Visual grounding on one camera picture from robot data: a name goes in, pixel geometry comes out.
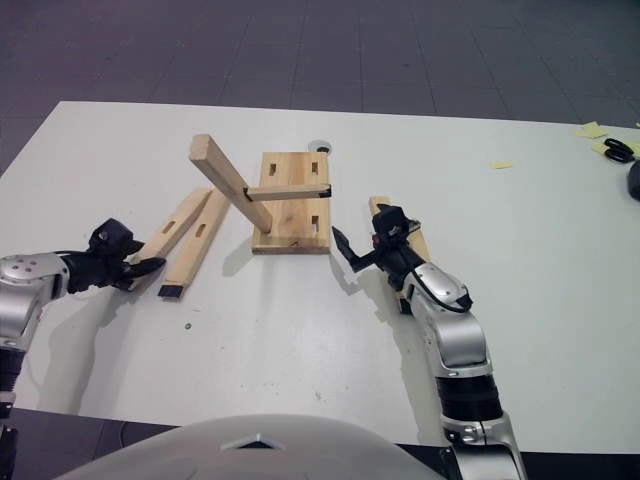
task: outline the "wooden board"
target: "wooden board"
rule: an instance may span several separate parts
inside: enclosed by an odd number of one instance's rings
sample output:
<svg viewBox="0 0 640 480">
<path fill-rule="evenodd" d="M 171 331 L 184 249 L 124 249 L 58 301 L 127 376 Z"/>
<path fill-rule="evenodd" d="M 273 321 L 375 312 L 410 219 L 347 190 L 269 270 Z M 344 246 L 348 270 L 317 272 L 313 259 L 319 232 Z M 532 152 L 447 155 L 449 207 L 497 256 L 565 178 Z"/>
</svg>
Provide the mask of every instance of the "wooden board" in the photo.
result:
<svg viewBox="0 0 640 480">
<path fill-rule="evenodd" d="M 210 188 L 199 187 L 194 189 L 187 198 L 180 202 L 175 212 L 164 221 L 151 239 L 132 257 L 130 263 L 137 263 L 151 257 L 166 257 L 200 214 L 210 194 Z M 135 279 L 129 285 L 129 291 L 140 285 L 144 278 Z"/>
<path fill-rule="evenodd" d="M 369 198 L 369 211 L 371 212 L 371 216 L 373 217 L 376 213 L 380 211 L 378 208 L 378 204 L 383 203 L 387 205 L 393 205 L 391 203 L 391 199 L 389 197 L 370 197 Z M 409 234 L 409 245 L 414 252 L 422 257 L 425 262 L 431 261 L 431 255 L 429 255 L 429 250 L 427 249 L 427 243 L 424 241 L 424 237 L 422 236 L 422 230 L 418 229 L 415 232 L 411 232 Z M 411 313 L 411 307 L 409 306 L 409 302 L 402 296 L 402 292 L 394 292 L 396 297 L 396 302 L 398 304 L 398 310 L 400 313 Z"/>
<path fill-rule="evenodd" d="M 261 203 L 252 202 L 244 192 L 249 186 L 218 144 L 207 134 L 194 135 L 189 160 L 224 193 L 242 214 L 263 232 L 271 230 L 271 216 Z"/>
<path fill-rule="evenodd" d="M 327 154 L 265 153 L 260 187 L 329 183 Z M 264 206 L 273 218 L 266 234 L 254 229 L 253 253 L 329 253 L 329 199 L 276 200 Z"/>
<path fill-rule="evenodd" d="M 229 210 L 229 199 L 220 190 L 213 190 L 194 222 L 195 225 L 189 232 L 189 237 L 180 253 L 167 268 L 162 282 L 163 287 L 181 287 L 178 291 L 182 294 L 182 289 L 191 284 L 227 210 Z"/>
</svg>

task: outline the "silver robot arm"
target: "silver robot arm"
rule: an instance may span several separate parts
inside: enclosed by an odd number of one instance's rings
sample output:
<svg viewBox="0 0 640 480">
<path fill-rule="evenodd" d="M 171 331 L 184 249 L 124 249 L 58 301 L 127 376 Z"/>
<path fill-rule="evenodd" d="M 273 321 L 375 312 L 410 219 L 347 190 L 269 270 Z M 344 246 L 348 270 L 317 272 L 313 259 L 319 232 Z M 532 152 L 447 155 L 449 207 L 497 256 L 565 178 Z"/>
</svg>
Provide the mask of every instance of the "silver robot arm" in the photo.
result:
<svg viewBox="0 0 640 480">
<path fill-rule="evenodd" d="M 69 267 L 55 253 L 0 259 L 0 418 L 13 407 L 13 388 L 42 309 L 66 295 L 68 284 Z"/>
<path fill-rule="evenodd" d="M 410 248 L 407 238 L 420 227 L 418 222 L 406 218 L 400 207 L 378 207 L 380 212 L 373 217 L 373 251 L 359 257 L 344 234 L 334 228 L 336 246 L 354 272 L 373 264 L 383 270 L 389 285 L 407 299 L 424 331 L 442 407 L 442 427 L 451 442 L 443 452 L 448 477 L 526 480 L 466 286 Z"/>
<path fill-rule="evenodd" d="M 466 286 L 433 263 L 423 263 L 414 272 L 407 275 L 402 292 L 425 333 L 442 405 L 442 427 L 451 442 L 445 463 L 464 480 L 525 480 L 511 422 L 498 398 L 484 333 L 470 310 L 460 311 L 464 308 L 458 300 L 468 297 Z"/>
<path fill-rule="evenodd" d="M 92 285 L 126 289 L 133 279 L 164 265 L 162 258 L 135 265 L 124 261 L 142 245 L 124 225 L 109 219 L 93 232 L 84 252 L 0 259 L 0 419 L 10 416 L 13 389 L 44 306 Z"/>
</svg>

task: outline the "black object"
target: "black object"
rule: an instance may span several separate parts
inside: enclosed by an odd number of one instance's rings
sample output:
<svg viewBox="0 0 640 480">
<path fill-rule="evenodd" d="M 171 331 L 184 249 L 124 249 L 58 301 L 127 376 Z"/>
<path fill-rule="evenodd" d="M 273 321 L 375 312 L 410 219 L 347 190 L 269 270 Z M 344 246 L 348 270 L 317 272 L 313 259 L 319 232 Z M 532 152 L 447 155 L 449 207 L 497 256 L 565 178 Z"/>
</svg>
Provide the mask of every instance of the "black object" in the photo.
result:
<svg viewBox="0 0 640 480">
<path fill-rule="evenodd" d="M 629 195 L 640 201 L 640 161 L 631 165 L 627 175 L 627 187 Z"/>
<path fill-rule="evenodd" d="M 91 285 L 111 285 L 127 290 L 134 279 L 148 275 L 165 264 L 164 258 L 148 258 L 130 265 L 124 259 L 142 248 L 133 233 L 110 218 L 91 234 L 85 252 L 58 252 L 69 267 L 69 293 L 82 292 Z"/>
<path fill-rule="evenodd" d="M 436 377 L 436 382 L 445 417 L 477 422 L 502 416 L 498 388 L 492 375 L 471 378 Z"/>
<path fill-rule="evenodd" d="M 11 480 L 18 453 L 18 430 L 0 425 L 0 480 Z"/>
<path fill-rule="evenodd" d="M 0 392 L 13 392 L 26 352 L 0 347 Z M 0 418 L 9 418 L 13 403 L 0 402 Z"/>
<path fill-rule="evenodd" d="M 162 298 L 178 300 L 182 296 L 184 287 L 180 285 L 163 285 L 160 287 L 158 296 Z"/>
<path fill-rule="evenodd" d="M 609 147 L 605 150 L 604 154 L 607 158 L 610 158 L 614 162 L 629 163 L 633 162 L 633 150 L 628 145 L 622 143 L 615 138 L 607 138 L 604 144 Z"/>
</svg>

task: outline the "floor tile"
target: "floor tile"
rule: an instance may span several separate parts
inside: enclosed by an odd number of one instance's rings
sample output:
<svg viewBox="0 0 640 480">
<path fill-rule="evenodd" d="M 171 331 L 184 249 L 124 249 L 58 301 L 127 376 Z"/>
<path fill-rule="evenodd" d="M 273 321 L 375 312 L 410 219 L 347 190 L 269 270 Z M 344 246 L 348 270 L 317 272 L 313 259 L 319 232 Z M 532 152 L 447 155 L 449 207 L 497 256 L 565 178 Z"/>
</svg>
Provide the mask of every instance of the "floor tile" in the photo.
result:
<svg viewBox="0 0 640 480">
<path fill-rule="evenodd" d="M 39 441 L 40 451 L 93 458 L 104 420 L 53 414 L 47 415 L 44 421 L 46 426 Z"/>
<path fill-rule="evenodd" d="M 584 95 L 568 95 L 568 97 L 584 123 L 597 121 L 602 125 L 634 128 L 639 121 L 638 114 L 627 100 Z"/>
<path fill-rule="evenodd" d="M 395 0 L 356 0 L 358 17 L 363 22 L 381 23 L 411 19 L 406 2 Z"/>
<path fill-rule="evenodd" d="M 291 15 L 253 17 L 244 36 L 245 43 L 296 44 L 300 40 L 303 17 Z"/>
<path fill-rule="evenodd" d="M 433 115 L 431 91 L 425 85 L 364 85 L 364 111 L 402 115 Z"/>
<path fill-rule="evenodd" d="M 0 119 L 0 175 L 9 168 L 43 121 L 44 118 Z"/>
<path fill-rule="evenodd" d="M 528 88 L 532 92 L 557 92 L 560 89 L 541 59 L 496 61 L 487 58 L 487 64 L 500 88 Z"/>
<path fill-rule="evenodd" d="M 567 93 L 615 97 L 618 95 L 604 70 L 592 58 L 552 58 L 545 63 Z"/>
<path fill-rule="evenodd" d="M 360 23 L 360 45 L 364 50 L 389 46 L 415 49 L 417 43 L 410 18 L 400 22 Z"/>
<path fill-rule="evenodd" d="M 159 81 L 159 74 L 109 73 L 96 79 L 87 95 L 97 102 L 148 102 Z"/>
<path fill-rule="evenodd" d="M 571 32 L 546 32 L 532 31 L 525 35 L 533 44 L 538 55 L 543 58 L 565 59 L 573 57 L 586 57 L 588 53 L 584 44 Z"/>
<path fill-rule="evenodd" d="M 580 123 L 580 117 L 562 93 L 532 93 L 528 90 L 502 90 L 500 93 L 514 120 Z"/>
<path fill-rule="evenodd" d="M 427 77 L 417 46 L 372 48 L 362 51 L 362 80 L 365 83 L 423 84 Z"/>
<path fill-rule="evenodd" d="M 17 75 L 0 72 L 0 117 L 8 115 L 11 107 L 16 101 L 17 93 L 22 90 L 26 83 L 35 80 L 33 75 Z"/>
<path fill-rule="evenodd" d="M 183 47 L 224 45 L 231 48 L 240 44 L 250 21 L 250 16 L 202 17 L 179 43 Z"/>
<path fill-rule="evenodd" d="M 515 19 L 501 2 L 459 0 L 460 10 L 467 22 L 483 27 L 511 28 Z"/>
<path fill-rule="evenodd" d="M 162 73 L 167 68 L 178 45 L 177 40 L 135 39 L 121 45 L 107 73 Z"/>
<path fill-rule="evenodd" d="M 297 55 L 297 45 L 243 44 L 231 75 L 240 78 L 291 79 Z"/>
<path fill-rule="evenodd" d="M 480 52 L 450 55 L 447 51 L 441 51 L 425 55 L 425 62 L 433 87 L 495 88 Z"/>
<path fill-rule="evenodd" d="M 297 110 L 329 110 L 361 112 L 362 89 L 359 84 L 296 83 L 291 108 Z"/>
<path fill-rule="evenodd" d="M 21 460 L 20 455 L 18 448 L 15 480 L 50 480 L 91 462 L 91 457 L 64 453 L 38 452 L 35 461 Z"/>
<path fill-rule="evenodd" d="M 432 88 L 436 113 L 445 117 L 509 118 L 495 89 Z"/>
<path fill-rule="evenodd" d="M 224 77 L 231 71 L 237 51 L 237 45 L 220 43 L 179 46 L 174 50 L 165 71 Z"/>
<path fill-rule="evenodd" d="M 120 450 L 122 448 L 121 441 L 123 446 L 128 447 L 174 428 L 167 425 L 105 420 L 105 426 L 94 452 L 94 459 Z"/>
<path fill-rule="evenodd" d="M 495 61 L 519 61 L 538 56 L 524 33 L 516 28 L 474 29 L 482 53 Z"/>
<path fill-rule="evenodd" d="M 360 52 L 356 49 L 331 49 L 304 46 L 300 50 L 298 82 L 360 82 Z"/>
<path fill-rule="evenodd" d="M 253 15 L 270 17 L 272 15 L 304 16 L 306 0 L 253 0 Z"/>
<path fill-rule="evenodd" d="M 471 30 L 464 24 L 416 25 L 416 30 L 422 52 L 427 56 L 480 54 Z"/>
<path fill-rule="evenodd" d="M 215 20 L 220 17 L 248 17 L 254 13 L 255 0 L 207 0 L 200 17 Z"/>
<path fill-rule="evenodd" d="M 327 25 L 324 22 L 307 20 L 302 31 L 302 45 L 305 47 L 332 46 L 347 50 L 360 47 L 358 28 L 355 26 Z"/>
<path fill-rule="evenodd" d="M 410 0 L 409 10 L 418 25 L 458 25 L 462 11 L 451 0 Z"/>
<path fill-rule="evenodd" d="M 622 96 L 640 99 L 640 67 L 616 63 L 605 66 L 604 71 Z"/>
<path fill-rule="evenodd" d="M 217 105 L 224 77 L 211 75 L 166 74 L 151 96 L 154 103 Z"/>
<path fill-rule="evenodd" d="M 230 107 L 288 108 L 292 82 L 231 78 L 222 92 L 221 105 Z"/>
<path fill-rule="evenodd" d="M 46 117 L 62 100 L 88 100 L 94 75 L 52 75 L 24 85 L 9 111 L 12 117 Z"/>
<path fill-rule="evenodd" d="M 358 23 L 355 0 L 309 0 L 306 19 L 327 29 L 351 29 Z"/>
</svg>

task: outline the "yellow sticky note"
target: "yellow sticky note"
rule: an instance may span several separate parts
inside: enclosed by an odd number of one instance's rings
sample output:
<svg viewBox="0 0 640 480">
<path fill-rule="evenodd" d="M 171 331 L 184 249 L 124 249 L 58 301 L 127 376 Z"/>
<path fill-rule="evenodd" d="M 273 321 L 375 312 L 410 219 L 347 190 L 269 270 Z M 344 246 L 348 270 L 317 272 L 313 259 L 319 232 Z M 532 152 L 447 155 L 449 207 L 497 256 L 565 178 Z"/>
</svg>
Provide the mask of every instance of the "yellow sticky note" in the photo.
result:
<svg viewBox="0 0 640 480">
<path fill-rule="evenodd" d="M 513 167 L 513 163 L 511 162 L 491 162 L 489 163 L 491 168 L 511 168 Z"/>
<path fill-rule="evenodd" d="M 571 133 L 585 138 L 598 138 L 607 135 L 607 131 L 598 125 L 598 122 L 585 123 L 580 128 L 582 128 L 582 130 L 571 130 Z"/>
<path fill-rule="evenodd" d="M 604 143 L 594 143 L 593 145 L 591 145 L 591 150 L 593 150 L 594 152 L 598 152 L 600 155 L 604 155 L 604 152 L 606 152 L 609 149 L 609 147 L 607 147 Z"/>
</svg>

